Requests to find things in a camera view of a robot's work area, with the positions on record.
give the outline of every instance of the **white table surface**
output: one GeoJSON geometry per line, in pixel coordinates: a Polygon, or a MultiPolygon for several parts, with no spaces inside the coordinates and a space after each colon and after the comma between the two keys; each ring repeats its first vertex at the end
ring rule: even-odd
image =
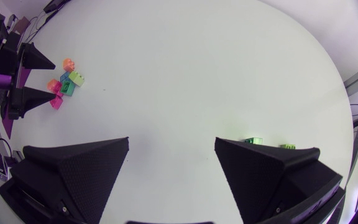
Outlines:
{"type": "Polygon", "coordinates": [[[46,91],[67,57],[85,84],[58,111],[15,121],[9,142],[129,136],[101,223],[242,223],[215,137],[319,147],[344,187],[353,132],[341,77],[306,29],[264,3],[72,1],[34,43],[57,68],[33,70],[26,86],[46,91]]]}

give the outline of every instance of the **purple robot part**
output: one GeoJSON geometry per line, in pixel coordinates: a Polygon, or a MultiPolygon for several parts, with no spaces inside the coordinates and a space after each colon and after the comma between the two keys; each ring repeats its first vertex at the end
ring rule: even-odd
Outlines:
{"type": "Polygon", "coordinates": [[[10,75],[0,74],[0,89],[9,89],[11,87],[12,77],[10,75]]]}

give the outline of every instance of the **toy block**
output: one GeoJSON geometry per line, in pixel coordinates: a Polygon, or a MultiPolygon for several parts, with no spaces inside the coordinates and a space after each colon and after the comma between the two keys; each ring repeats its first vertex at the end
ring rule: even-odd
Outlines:
{"type": "Polygon", "coordinates": [[[70,80],[70,79],[68,78],[69,75],[70,75],[70,72],[65,72],[63,75],[61,75],[61,77],[60,77],[60,82],[63,84],[64,81],[70,80]]]}
{"type": "Polygon", "coordinates": [[[72,96],[73,92],[74,92],[74,88],[75,88],[75,85],[71,80],[64,81],[63,86],[60,89],[60,93],[63,93],[66,96],[72,96]]]}
{"type": "Polygon", "coordinates": [[[78,72],[74,71],[71,72],[70,75],[68,76],[69,79],[71,79],[73,81],[73,83],[75,83],[78,86],[82,86],[82,84],[84,84],[85,79],[84,77],[82,77],[78,72]]]}
{"type": "Polygon", "coordinates": [[[244,141],[251,144],[262,144],[262,138],[249,138],[244,141]]]}
{"type": "Polygon", "coordinates": [[[60,92],[61,87],[62,87],[62,84],[54,78],[52,80],[50,80],[47,84],[47,89],[54,94],[58,94],[58,92],[60,92]]]}
{"type": "Polygon", "coordinates": [[[295,149],[294,144],[283,144],[280,147],[285,148],[285,149],[295,149]]]}
{"type": "Polygon", "coordinates": [[[75,69],[75,64],[74,64],[74,62],[73,62],[70,58],[66,58],[66,59],[63,61],[63,69],[64,69],[66,72],[72,72],[72,71],[74,71],[74,69],[75,69]]]}
{"type": "Polygon", "coordinates": [[[52,105],[52,108],[54,108],[55,110],[59,110],[60,106],[63,103],[63,99],[59,96],[56,96],[55,99],[49,101],[50,104],[52,105]]]}
{"type": "Polygon", "coordinates": [[[56,95],[59,97],[63,97],[63,93],[61,93],[60,91],[58,93],[56,93],[56,95]]]}

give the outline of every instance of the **orange toy block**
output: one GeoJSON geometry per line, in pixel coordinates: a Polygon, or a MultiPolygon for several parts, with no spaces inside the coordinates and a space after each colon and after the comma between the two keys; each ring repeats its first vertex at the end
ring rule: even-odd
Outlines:
{"type": "Polygon", "coordinates": [[[70,58],[66,58],[64,61],[63,61],[63,69],[66,71],[66,72],[72,72],[74,71],[75,69],[75,66],[74,66],[74,62],[70,59],[70,58]]]}

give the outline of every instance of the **green lego block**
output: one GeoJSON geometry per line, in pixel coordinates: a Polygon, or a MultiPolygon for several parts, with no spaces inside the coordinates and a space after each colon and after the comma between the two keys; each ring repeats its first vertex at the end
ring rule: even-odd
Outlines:
{"type": "Polygon", "coordinates": [[[75,88],[75,85],[71,80],[64,81],[62,88],[60,89],[60,93],[63,93],[66,96],[72,96],[73,92],[74,92],[74,88],[75,88]]]}
{"type": "Polygon", "coordinates": [[[75,83],[78,86],[82,86],[82,84],[84,84],[84,82],[85,82],[84,77],[82,77],[76,71],[71,72],[70,75],[68,76],[68,78],[71,79],[73,81],[73,83],[75,83]]]}
{"type": "Polygon", "coordinates": [[[285,149],[295,149],[294,144],[284,144],[284,145],[280,145],[280,147],[285,148],[285,149]]]}
{"type": "Polygon", "coordinates": [[[244,141],[251,144],[262,144],[262,138],[249,138],[244,141]]]}

